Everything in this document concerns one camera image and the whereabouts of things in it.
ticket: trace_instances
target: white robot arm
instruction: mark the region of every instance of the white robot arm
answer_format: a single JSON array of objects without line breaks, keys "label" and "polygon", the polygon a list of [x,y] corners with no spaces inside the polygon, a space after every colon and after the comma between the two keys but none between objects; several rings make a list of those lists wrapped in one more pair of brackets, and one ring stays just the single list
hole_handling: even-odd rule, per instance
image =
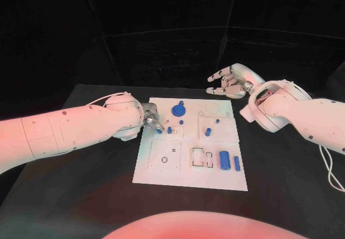
[{"label": "white robot arm", "polygon": [[106,107],[93,103],[0,121],[0,174],[26,162],[65,154],[112,136],[130,140],[138,137],[142,126],[165,130],[156,105],[140,104],[127,92],[113,94]]},{"label": "white robot arm", "polygon": [[345,103],[312,100],[293,82],[266,82],[242,64],[224,68],[208,81],[218,78],[221,88],[208,88],[208,93],[236,99],[250,93],[249,105],[240,111],[249,122],[257,121],[270,132],[291,123],[306,140],[345,154]]}]

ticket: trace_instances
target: robotic hand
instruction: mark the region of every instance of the robotic hand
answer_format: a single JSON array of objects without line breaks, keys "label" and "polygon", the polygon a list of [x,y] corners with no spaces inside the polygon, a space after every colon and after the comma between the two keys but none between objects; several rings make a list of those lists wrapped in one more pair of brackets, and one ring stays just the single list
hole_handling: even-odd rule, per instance
[{"label": "robotic hand", "polygon": [[[107,98],[106,107],[93,105]],[[142,126],[165,130],[158,106],[117,93],[89,105],[0,121],[0,174],[37,159],[65,154],[106,141],[127,141]]]},{"label": "robotic hand", "polygon": [[240,111],[249,122],[255,120],[270,132],[289,123],[304,138],[345,154],[345,104],[311,98],[306,91],[286,80],[266,82],[242,64],[220,70],[210,78],[221,78],[221,88],[207,92],[239,99],[250,93],[249,105]]}]

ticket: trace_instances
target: white board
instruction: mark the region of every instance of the white board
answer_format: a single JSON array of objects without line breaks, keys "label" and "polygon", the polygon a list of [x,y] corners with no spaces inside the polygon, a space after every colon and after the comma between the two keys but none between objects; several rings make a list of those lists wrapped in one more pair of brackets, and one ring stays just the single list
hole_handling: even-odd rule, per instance
[{"label": "white board", "polygon": [[[179,101],[185,106],[182,117],[172,114]],[[231,101],[151,98],[151,102],[158,105],[166,130],[159,134],[145,128],[133,183],[249,191]],[[230,153],[230,170],[221,170],[220,151]],[[234,156],[242,171],[236,171]]]}]

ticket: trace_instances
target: black backdrop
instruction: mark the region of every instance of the black backdrop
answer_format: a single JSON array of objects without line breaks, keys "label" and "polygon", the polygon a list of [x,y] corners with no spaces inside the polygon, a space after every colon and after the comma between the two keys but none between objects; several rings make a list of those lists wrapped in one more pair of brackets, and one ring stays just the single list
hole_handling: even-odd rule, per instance
[{"label": "black backdrop", "polygon": [[[57,110],[74,85],[207,88],[233,63],[343,99],[345,3],[249,0],[0,2],[0,119]],[[21,168],[0,176],[0,202]]]}]

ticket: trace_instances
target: black table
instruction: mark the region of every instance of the black table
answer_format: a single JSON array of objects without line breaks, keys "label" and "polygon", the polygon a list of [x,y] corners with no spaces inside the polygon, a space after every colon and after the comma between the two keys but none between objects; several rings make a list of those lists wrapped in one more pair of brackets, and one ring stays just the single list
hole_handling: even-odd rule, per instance
[{"label": "black table", "polygon": [[[151,97],[221,99],[205,90],[78,85],[65,108],[127,91]],[[249,192],[133,184],[140,138],[112,138],[67,155],[31,162],[0,208],[0,238],[99,239],[127,223],[171,211],[211,211],[268,222],[309,238],[345,235],[345,194],[328,183],[319,147],[293,127],[268,132],[233,100]],[[345,182],[345,157],[332,152]]]}]

